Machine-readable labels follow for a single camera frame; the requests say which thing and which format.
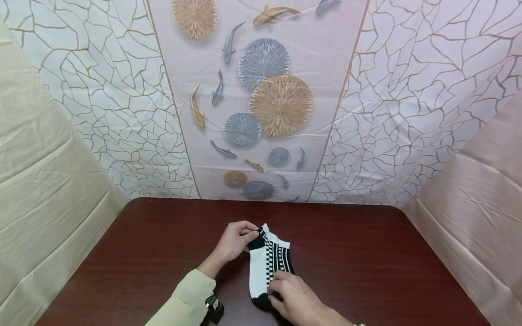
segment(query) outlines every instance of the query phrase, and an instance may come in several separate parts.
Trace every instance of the forearm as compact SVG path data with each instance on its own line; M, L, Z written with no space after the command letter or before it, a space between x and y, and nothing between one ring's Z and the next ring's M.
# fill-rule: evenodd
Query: forearm
M333 310L332 308L326 308L325 316L320 326L354 326L351 322L349 322L346 318L341 316L340 313Z
M193 270L177 285L169 300L146 326L199 326L208 311L205 299L215 287L216 281L199 270Z
M197 270L209 278L215 279L221 268L223 268L226 263L227 262L222 258L222 256L214 251L201 263L201 265L199 265Z

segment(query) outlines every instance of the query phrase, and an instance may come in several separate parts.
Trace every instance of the light green sleeve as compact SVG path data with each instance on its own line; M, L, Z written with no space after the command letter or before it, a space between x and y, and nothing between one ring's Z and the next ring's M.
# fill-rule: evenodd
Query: light green sleeve
M215 287L215 280L196 269L191 271L145 326L199 326L208 311L205 299Z

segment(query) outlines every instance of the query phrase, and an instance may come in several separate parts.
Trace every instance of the black and white sock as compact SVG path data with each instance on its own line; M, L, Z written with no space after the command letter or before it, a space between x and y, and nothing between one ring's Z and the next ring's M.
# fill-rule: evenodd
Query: black and white sock
M266 294L268 284L277 270L295 274L290 261L290 242L279 239L263 224L259 236L249 243L250 251L250 297L254 305L268 310L272 307Z

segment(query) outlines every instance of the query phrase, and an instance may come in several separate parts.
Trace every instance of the cracked pattern backdrop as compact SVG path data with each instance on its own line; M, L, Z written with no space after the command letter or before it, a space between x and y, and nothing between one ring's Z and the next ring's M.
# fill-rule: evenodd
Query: cracked pattern backdrop
M369 2L311 202L402 206L522 88L522 0ZM128 198L199 197L142 0L0 14Z
M404 205L522 88L521 0L370 0L310 201Z
M127 198L197 198L143 0L3 0L0 15Z

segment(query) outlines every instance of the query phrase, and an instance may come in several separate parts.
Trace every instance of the wristwatch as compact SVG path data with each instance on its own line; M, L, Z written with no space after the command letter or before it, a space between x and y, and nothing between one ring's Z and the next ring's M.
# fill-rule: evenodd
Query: wristwatch
M205 300L205 306L208 309L208 318L211 322L217 324L221 317L223 317L225 306L216 298L214 293Z

